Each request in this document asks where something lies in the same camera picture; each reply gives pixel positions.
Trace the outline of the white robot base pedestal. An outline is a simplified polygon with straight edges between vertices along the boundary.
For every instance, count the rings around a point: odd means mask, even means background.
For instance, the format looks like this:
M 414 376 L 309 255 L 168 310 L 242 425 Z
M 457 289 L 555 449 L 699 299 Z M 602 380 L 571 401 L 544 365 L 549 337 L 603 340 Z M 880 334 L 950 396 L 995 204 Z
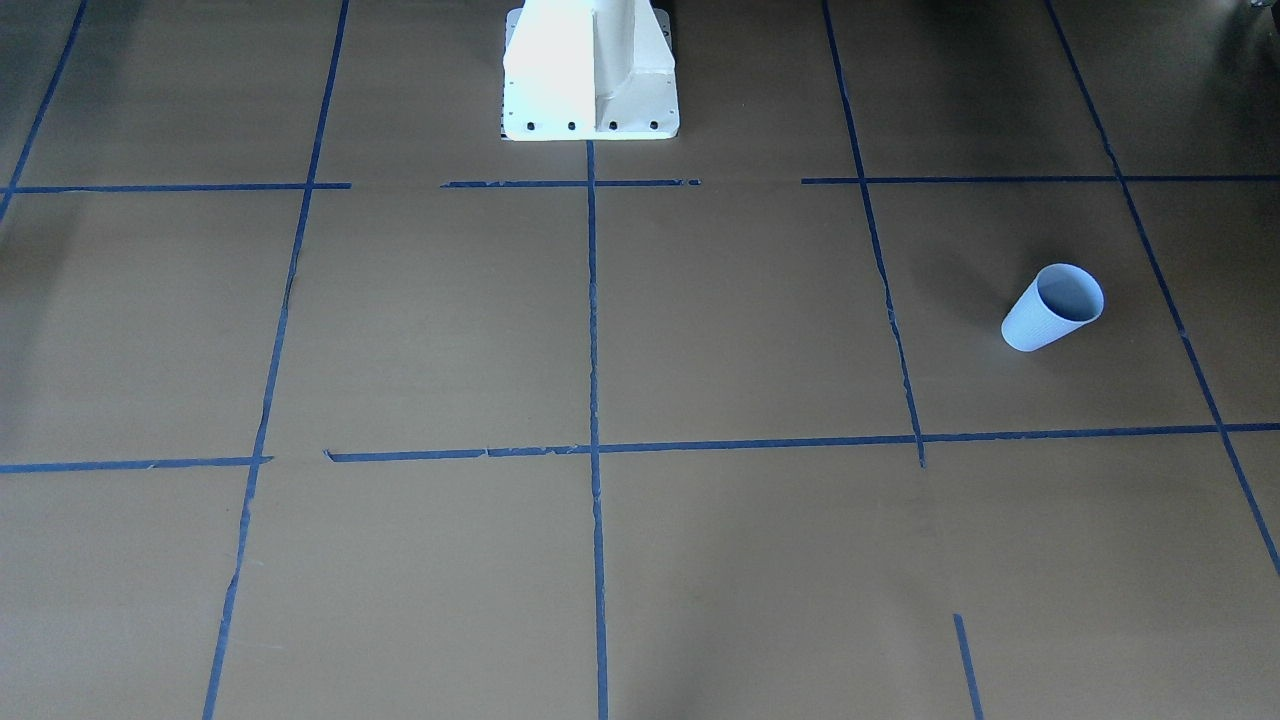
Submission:
M 652 1 L 526 1 L 506 15 L 502 63 L 508 141 L 678 135 L 672 18 Z

